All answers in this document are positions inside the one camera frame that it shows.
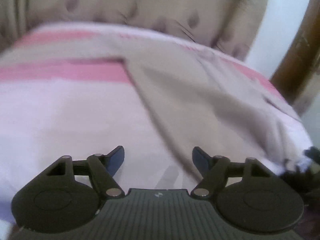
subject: white wall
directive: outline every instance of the white wall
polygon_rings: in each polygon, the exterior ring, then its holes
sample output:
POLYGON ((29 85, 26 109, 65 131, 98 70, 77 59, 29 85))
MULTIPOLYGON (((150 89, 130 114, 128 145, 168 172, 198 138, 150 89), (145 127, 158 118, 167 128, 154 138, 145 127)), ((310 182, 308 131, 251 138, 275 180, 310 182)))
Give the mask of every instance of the white wall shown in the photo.
POLYGON ((11 230, 11 224, 0 220, 0 240, 6 240, 11 230))
POLYGON ((313 145, 320 149, 320 93, 318 93, 308 111, 303 114, 301 120, 313 145))
POLYGON ((270 78, 300 27, 309 0, 268 0, 267 9, 245 60, 249 67, 270 78))

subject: bed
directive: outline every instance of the bed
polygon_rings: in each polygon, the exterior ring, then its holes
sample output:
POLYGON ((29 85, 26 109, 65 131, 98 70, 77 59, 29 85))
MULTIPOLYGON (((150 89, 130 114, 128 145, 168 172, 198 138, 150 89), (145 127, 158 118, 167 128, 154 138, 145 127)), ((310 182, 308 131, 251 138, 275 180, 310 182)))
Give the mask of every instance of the bed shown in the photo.
MULTIPOLYGON (((28 51, 64 42, 86 44, 90 39, 102 46, 102 36, 116 37, 124 43, 161 41, 190 52, 209 49, 152 30, 97 23, 47 24, 18 40, 0 59, 0 219, 14 222, 10 211, 14 194, 60 156, 82 160, 95 153, 107 154, 118 145, 124 146, 125 161, 114 178, 125 192, 129 188, 191 190, 197 184, 198 177, 172 153, 123 61, 104 57, 78 60, 65 57, 63 51, 54 60, 42 58, 41 53, 33 59, 28 51)), ((90 47, 84 50, 93 53, 90 47)), ((209 50, 285 104, 261 74, 234 57, 209 50)), ((303 150, 312 143, 302 123, 275 105, 269 104, 268 111, 281 122, 293 142, 294 165, 308 165, 303 150)), ((224 155, 231 161, 244 161, 253 154, 248 152, 241 158, 236 153, 224 155)), ((276 174, 288 168, 267 156, 257 158, 276 174)), ((88 183, 84 177, 77 180, 88 183)))

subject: beige fabric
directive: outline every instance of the beige fabric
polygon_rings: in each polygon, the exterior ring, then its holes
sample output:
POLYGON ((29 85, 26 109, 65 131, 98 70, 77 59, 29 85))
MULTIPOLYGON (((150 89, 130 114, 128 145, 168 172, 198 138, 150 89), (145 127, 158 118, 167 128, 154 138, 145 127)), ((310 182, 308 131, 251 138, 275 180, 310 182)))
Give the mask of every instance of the beige fabric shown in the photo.
POLYGON ((0 49, 52 21, 98 21, 154 29, 243 59, 267 0, 0 0, 0 49))
POLYGON ((299 119, 293 109, 209 48, 192 52, 170 42, 104 35, 14 49, 3 55, 0 65, 98 57, 125 61, 159 131, 193 174, 198 175, 191 159, 194 146, 232 161, 263 156, 296 163, 299 153, 268 104, 299 119))
POLYGON ((239 0, 138 0, 129 25, 211 46, 239 0))
POLYGON ((240 0, 215 48, 244 60, 262 21, 267 1, 240 0))

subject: pink stripe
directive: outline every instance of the pink stripe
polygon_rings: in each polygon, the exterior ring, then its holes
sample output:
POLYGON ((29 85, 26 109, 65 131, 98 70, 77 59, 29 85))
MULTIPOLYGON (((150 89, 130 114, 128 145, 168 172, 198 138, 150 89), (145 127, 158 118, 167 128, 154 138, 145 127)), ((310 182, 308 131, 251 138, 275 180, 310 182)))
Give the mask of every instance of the pink stripe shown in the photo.
POLYGON ((86 39, 95 35, 98 35, 98 33, 92 31, 50 31, 43 33, 31 33, 23 36, 14 44, 14 47, 46 44, 57 41, 86 39))
POLYGON ((266 79, 262 74, 247 68, 239 63, 233 62, 231 60, 228 60, 226 58, 220 57, 220 59, 222 59, 223 61, 226 61, 228 63, 231 63, 232 66, 234 66, 238 71, 240 71, 242 74, 244 74, 245 76, 247 76, 248 78, 252 79, 252 80, 258 80, 259 83, 266 89, 268 90, 271 94, 281 98, 284 100, 284 98, 282 97, 282 95, 279 93, 279 91, 270 83, 270 81, 268 79, 266 79))
POLYGON ((0 69, 0 80, 50 80, 106 81, 130 83, 123 63, 108 59, 58 60, 21 64, 0 69))

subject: white blanket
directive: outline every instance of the white blanket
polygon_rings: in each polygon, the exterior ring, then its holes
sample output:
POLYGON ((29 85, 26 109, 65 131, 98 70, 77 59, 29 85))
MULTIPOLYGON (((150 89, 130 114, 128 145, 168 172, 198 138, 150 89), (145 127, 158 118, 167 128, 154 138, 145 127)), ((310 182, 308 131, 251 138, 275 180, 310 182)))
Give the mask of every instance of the white blanket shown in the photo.
MULTIPOLYGON (((78 32, 78 36, 88 35, 89 31, 117 33, 124 38, 148 36, 191 49, 202 48, 151 31, 92 24, 43 27, 33 37, 39 33, 47 33, 48 37, 48 32, 64 30, 69 34, 78 32)), ((49 38, 41 40, 40 36, 33 41, 26 39, 15 50, 23 53, 23 46, 32 42, 38 45, 44 40, 48 42, 49 38)), ((125 191, 130 187, 191 190, 196 185, 196 180, 185 172, 159 135, 134 86, 125 72, 119 71, 122 67, 119 64, 106 61, 80 64, 64 59, 50 64, 22 64, 1 72, 0 218, 10 220, 9 203, 13 195, 60 156, 86 159, 93 153, 106 154, 118 145, 124 146, 126 156, 115 179, 125 191), (98 74, 92 75, 92 69, 98 74)), ((270 110, 282 120, 297 152, 302 153, 311 145, 300 122, 273 106, 270 110)), ((260 160, 274 172, 282 171, 282 167, 264 157, 260 160)))

